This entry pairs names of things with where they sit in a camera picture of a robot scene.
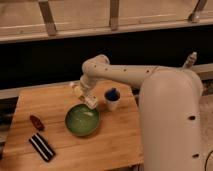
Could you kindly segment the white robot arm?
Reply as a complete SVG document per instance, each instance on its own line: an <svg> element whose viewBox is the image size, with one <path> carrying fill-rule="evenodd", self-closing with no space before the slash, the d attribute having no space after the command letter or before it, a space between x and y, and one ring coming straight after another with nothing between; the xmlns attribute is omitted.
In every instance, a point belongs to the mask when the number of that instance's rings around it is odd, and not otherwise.
<svg viewBox="0 0 213 171"><path fill-rule="evenodd" d="M203 85L188 68L156 65L112 65L101 54L82 64L83 75L72 85L90 108L97 82L108 79L139 90L141 141L145 171L202 171L199 102Z"/></svg>

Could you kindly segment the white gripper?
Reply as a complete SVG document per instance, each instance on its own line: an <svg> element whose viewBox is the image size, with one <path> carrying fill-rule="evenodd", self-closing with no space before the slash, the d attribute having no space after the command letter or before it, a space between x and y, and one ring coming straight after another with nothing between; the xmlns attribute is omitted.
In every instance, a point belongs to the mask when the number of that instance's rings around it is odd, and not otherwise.
<svg viewBox="0 0 213 171"><path fill-rule="evenodd" d="M98 79L95 77L89 77L87 75L82 75L80 78L80 86L75 86L73 88L74 94L77 98L82 98L85 93L90 92L97 84Z"/></svg>

